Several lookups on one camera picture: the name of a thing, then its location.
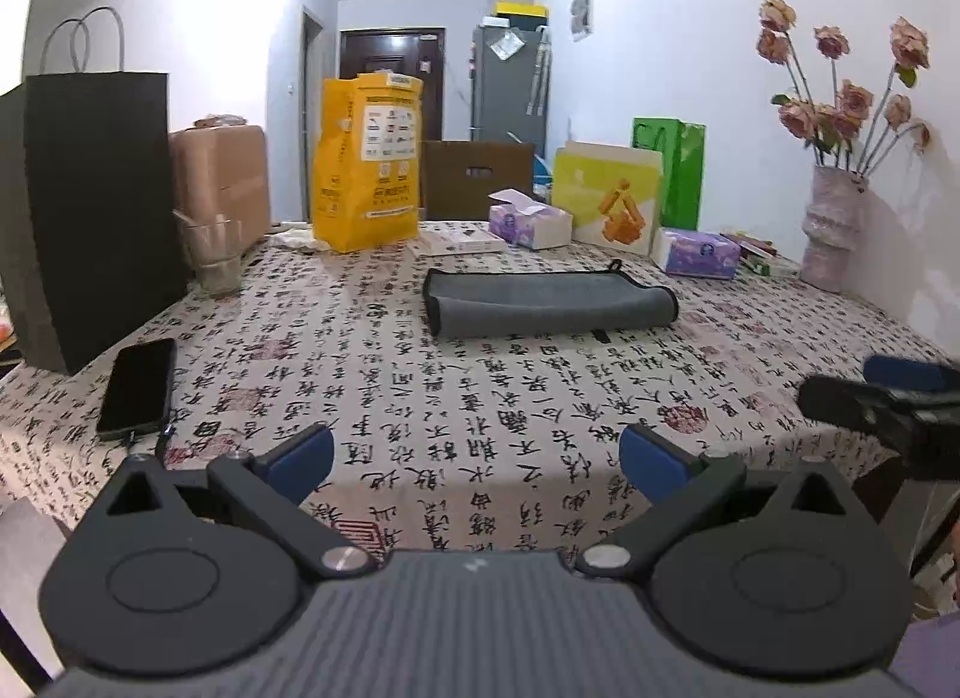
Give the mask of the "yellow box on refrigerator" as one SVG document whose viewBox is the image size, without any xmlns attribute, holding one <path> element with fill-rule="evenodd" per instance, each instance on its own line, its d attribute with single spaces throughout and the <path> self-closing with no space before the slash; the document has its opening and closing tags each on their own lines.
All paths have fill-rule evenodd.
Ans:
<svg viewBox="0 0 960 698">
<path fill-rule="evenodd" d="M 498 1 L 494 5 L 493 15 L 506 19 L 509 25 L 526 32 L 535 32 L 540 26 L 548 25 L 548 9 L 539 4 Z"/>
</svg>

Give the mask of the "yellow paper delivery bag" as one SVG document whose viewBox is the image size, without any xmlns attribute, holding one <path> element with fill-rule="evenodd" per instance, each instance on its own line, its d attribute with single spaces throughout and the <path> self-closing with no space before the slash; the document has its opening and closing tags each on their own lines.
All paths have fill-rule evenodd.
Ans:
<svg viewBox="0 0 960 698">
<path fill-rule="evenodd" d="M 311 220 L 337 253 L 418 233 L 423 82 L 392 71 L 322 84 Z"/>
</svg>

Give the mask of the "black paper bag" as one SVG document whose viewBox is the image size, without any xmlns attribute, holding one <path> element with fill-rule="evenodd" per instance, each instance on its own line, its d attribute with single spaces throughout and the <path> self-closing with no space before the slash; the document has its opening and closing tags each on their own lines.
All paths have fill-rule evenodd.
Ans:
<svg viewBox="0 0 960 698">
<path fill-rule="evenodd" d="M 3 93 L 2 287 L 26 363 L 60 375 L 185 295 L 166 76 L 43 72 Z"/>
</svg>

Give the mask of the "wall picture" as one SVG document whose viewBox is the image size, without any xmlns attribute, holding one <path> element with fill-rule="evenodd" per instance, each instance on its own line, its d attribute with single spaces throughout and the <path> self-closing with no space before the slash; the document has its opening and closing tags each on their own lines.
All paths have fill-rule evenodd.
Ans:
<svg viewBox="0 0 960 698">
<path fill-rule="evenodd" d="M 594 0 L 573 0 L 569 6 L 569 30 L 574 41 L 584 40 L 594 32 Z"/>
</svg>

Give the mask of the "stack of colourful books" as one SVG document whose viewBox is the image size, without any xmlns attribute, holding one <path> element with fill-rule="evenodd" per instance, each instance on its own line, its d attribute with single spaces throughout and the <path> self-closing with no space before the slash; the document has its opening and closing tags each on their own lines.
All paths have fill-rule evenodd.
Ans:
<svg viewBox="0 0 960 698">
<path fill-rule="evenodd" d="M 722 236 L 739 246 L 740 266 L 763 277 L 773 274 L 778 251 L 768 241 L 760 241 L 737 232 L 722 232 Z"/>
</svg>

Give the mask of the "crumpled white tissue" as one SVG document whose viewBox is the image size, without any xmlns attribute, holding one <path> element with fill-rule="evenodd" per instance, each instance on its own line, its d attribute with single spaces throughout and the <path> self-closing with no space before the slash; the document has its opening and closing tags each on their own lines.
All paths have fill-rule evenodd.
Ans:
<svg viewBox="0 0 960 698">
<path fill-rule="evenodd" d="M 331 249 L 329 244 L 314 236 L 311 228 L 286 228 L 283 232 L 270 233 L 265 239 L 270 246 L 303 253 L 325 253 Z"/>
</svg>

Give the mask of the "brown wooden chair back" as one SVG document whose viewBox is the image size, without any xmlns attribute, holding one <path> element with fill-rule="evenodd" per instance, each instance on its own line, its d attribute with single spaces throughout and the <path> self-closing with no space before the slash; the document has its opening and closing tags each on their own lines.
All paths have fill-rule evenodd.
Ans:
<svg viewBox="0 0 960 698">
<path fill-rule="evenodd" d="M 487 220 L 491 194 L 532 193 L 530 143 L 427 140 L 421 147 L 421 204 L 427 220 Z"/>
</svg>

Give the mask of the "purple tissue pack right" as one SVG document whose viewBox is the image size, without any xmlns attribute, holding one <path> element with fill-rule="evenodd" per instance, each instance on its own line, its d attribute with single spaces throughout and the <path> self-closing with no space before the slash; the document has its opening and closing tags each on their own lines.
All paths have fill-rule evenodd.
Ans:
<svg viewBox="0 0 960 698">
<path fill-rule="evenodd" d="M 726 236 L 679 228 L 659 228 L 654 236 L 651 259 L 672 277 L 734 280 L 740 246 Z"/>
</svg>

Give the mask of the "calligraphy print tablecloth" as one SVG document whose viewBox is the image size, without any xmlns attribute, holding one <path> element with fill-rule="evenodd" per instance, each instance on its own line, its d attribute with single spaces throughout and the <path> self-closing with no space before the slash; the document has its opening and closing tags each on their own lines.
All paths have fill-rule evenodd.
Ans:
<svg viewBox="0 0 960 698">
<path fill-rule="evenodd" d="M 937 354 L 866 303 L 748 274 L 677 278 L 679 316 L 656 331 L 446 340 L 428 331 L 429 270 L 405 246 L 265 246 L 237 295 L 192 290 L 145 324 L 140 340 L 178 345 L 166 464 L 324 423 L 335 467 L 308 510 L 364 547 L 573 553 L 646 506 L 619 467 L 633 423 L 690 453 L 771 469 L 823 456 L 856 477 L 884 448 L 807 422 L 800 381 Z"/>
</svg>

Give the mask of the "purple tissue pack open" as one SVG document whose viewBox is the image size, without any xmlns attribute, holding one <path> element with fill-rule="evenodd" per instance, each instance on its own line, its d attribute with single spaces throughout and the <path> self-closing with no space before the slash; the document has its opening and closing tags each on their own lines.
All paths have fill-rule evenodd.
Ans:
<svg viewBox="0 0 960 698">
<path fill-rule="evenodd" d="M 532 199 L 517 189 L 501 189 L 488 199 L 488 228 L 506 243 L 532 251 L 571 243 L 573 217 L 566 210 Z"/>
</svg>

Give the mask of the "dried pink flower bouquet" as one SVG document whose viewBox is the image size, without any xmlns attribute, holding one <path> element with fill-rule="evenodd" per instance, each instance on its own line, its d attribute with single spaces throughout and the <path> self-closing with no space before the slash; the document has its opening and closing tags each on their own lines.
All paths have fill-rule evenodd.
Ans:
<svg viewBox="0 0 960 698">
<path fill-rule="evenodd" d="M 890 26 L 892 65 L 884 90 L 874 93 L 839 75 L 838 63 L 851 51 L 843 30 L 817 26 L 815 49 L 830 69 L 830 97 L 820 100 L 794 44 L 794 7 L 783 0 L 763 1 L 758 23 L 757 54 L 782 67 L 789 77 L 788 90 L 771 98 L 771 104 L 784 129 L 814 152 L 815 165 L 848 171 L 866 182 L 900 143 L 911 143 L 919 154 L 929 149 L 931 126 L 916 118 L 908 97 L 919 74 L 931 67 L 929 37 L 921 28 L 903 17 Z"/>
</svg>

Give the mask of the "black smartphone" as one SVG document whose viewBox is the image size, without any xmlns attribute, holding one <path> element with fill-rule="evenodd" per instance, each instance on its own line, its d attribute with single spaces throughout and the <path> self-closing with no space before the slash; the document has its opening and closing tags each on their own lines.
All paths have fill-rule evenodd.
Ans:
<svg viewBox="0 0 960 698">
<path fill-rule="evenodd" d="M 117 354 L 96 422 L 99 439 L 116 441 L 166 427 L 176 355 L 174 338 L 128 345 Z"/>
</svg>

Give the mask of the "pink textured vase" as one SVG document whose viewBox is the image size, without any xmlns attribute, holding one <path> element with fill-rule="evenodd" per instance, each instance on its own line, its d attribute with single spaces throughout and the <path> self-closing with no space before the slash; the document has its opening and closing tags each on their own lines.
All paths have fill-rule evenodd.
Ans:
<svg viewBox="0 0 960 698">
<path fill-rule="evenodd" d="M 862 230 L 869 181 L 834 166 L 814 168 L 811 199 L 805 205 L 802 232 L 807 236 L 800 278 L 823 292 L 844 285 L 851 254 Z"/>
</svg>

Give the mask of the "white flat cardboard box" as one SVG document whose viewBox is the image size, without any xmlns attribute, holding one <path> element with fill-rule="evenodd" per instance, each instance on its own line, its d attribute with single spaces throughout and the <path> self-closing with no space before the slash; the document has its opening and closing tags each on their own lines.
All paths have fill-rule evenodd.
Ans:
<svg viewBox="0 0 960 698">
<path fill-rule="evenodd" d="M 416 257 L 494 254 L 506 248 L 506 241 L 485 227 L 445 221 L 423 223 L 418 236 L 407 241 L 407 249 Z"/>
</svg>

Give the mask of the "grey and purple microfibre towel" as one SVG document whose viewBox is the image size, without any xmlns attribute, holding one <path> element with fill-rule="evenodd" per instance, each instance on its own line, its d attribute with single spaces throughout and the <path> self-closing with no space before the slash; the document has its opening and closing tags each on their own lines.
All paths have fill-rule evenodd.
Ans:
<svg viewBox="0 0 960 698">
<path fill-rule="evenodd" d="M 444 272 L 423 282 L 428 329 L 438 338 L 596 334 L 667 327 L 677 295 L 643 285 L 620 259 L 600 271 Z"/>
</svg>

